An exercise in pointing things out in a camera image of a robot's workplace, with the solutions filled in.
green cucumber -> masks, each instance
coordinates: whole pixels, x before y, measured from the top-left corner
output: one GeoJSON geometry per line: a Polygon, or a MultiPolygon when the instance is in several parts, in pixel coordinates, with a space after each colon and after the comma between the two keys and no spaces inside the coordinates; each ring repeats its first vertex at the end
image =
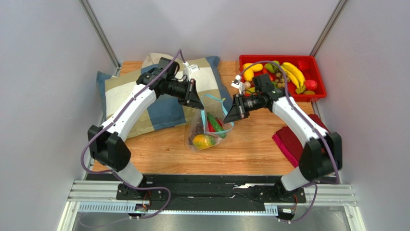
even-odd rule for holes
{"type": "MultiPolygon", "coordinates": [[[[211,123],[212,127],[214,128],[215,132],[224,131],[223,127],[218,123],[217,119],[213,117],[209,112],[206,113],[208,115],[208,121],[211,123]]],[[[221,138],[226,138],[226,133],[218,134],[221,138]]]]}

red plastic tray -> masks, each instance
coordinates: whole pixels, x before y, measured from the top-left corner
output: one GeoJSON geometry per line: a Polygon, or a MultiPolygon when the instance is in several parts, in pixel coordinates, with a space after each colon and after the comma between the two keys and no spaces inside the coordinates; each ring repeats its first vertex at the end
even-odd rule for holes
{"type": "MultiPolygon", "coordinates": [[[[288,62],[297,67],[297,61],[299,60],[304,60],[307,62],[310,66],[309,70],[302,71],[303,75],[305,76],[305,79],[313,79],[318,83],[318,88],[315,90],[315,95],[304,95],[304,94],[296,94],[296,86],[292,83],[289,82],[288,84],[288,90],[292,97],[295,99],[297,102],[316,102],[320,98],[326,97],[326,89],[324,87],[322,77],[320,76],[320,71],[318,69],[318,65],[316,64],[316,60],[313,56],[295,56],[295,55],[241,55],[239,56],[239,70],[242,71],[243,68],[242,66],[246,63],[255,63],[258,61],[263,61],[263,60],[277,60],[281,64],[283,62],[288,62]]],[[[269,71],[264,71],[265,68],[263,68],[262,71],[255,72],[255,76],[261,75],[264,72],[271,74],[269,71]]]]}

wooden surface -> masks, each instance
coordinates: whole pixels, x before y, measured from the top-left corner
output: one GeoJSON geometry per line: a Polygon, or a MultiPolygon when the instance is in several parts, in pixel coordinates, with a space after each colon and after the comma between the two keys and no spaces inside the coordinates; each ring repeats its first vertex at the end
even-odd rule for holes
{"type": "MultiPolygon", "coordinates": [[[[142,62],[124,62],[121,75],[140,69],[142,62]]],[[[221,62],[219,72],[230,94],[237,93],[231,82],[239,73],[238,62],[221,62]]],[[[312,114],[310,103],[298,103],[312,114]]],[[[282,175],[293,170],[272,140],[286,124],[268,109],[252,111],[248,119],[235,122],[225,141],[193,153],[185,146],[187,127],[179,126],[143,134],[126,140],[131,161],[142,173],[282,175]]],[[[95,163],[93,170],[104,170],[95,163]]]]}

white wall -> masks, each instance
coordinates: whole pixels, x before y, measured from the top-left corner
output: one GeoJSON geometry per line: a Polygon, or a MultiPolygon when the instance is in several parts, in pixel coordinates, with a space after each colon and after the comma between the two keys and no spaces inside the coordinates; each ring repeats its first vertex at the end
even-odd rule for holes
{"type": "Polygon", "coordinates": [[[338,0],[90,0],[118,59],[309,55],[338,0]]]}
{"type": "Polygon", "coordinates": [[[114,67],[77,0],[0,9],[0,230],[56,230],[114,67]]]}
{"type": "Polygon", "coordinates": [[[409,230],[410,3],[352,0],[317,61],[326,126],[342,135],[343,180],[368,230],[409,230]]]}

bag handle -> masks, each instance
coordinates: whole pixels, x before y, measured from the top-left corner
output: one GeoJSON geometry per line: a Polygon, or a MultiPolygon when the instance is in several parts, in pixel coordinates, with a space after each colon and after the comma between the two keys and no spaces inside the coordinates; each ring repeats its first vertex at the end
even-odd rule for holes
{"type": "MultiPolygon", "coordinates": [[[[225,100],[224,99],[218,99],[216,97],[214,97],[213,95],[210,94],[204,94],[203,96],[201,96],[201,103],[203,103],[202,98],[204,96],[207,96],[213,100],[219,101],[221,103],[221,107],[222,107],[222,111],[223,114],[226,116],[228,114],[228,111],[225,109],[225,107],[223,106],[223,102],[225,100]]],[[[205,109],[201,110],[201,116],[202,116],[202,124],[204,126],[204,128],[206,127],[206,115],[205,115],[205,109]]],[[[229,128],[228,130],[223,130],[223,131],[217,131],[217,132],[208,132],[207,134],[223,134],[223,133],[227,133],[228,131],[231,131],[233,129],[233,122],[229,122],[231,124],[231,128],[229,128]]]]}

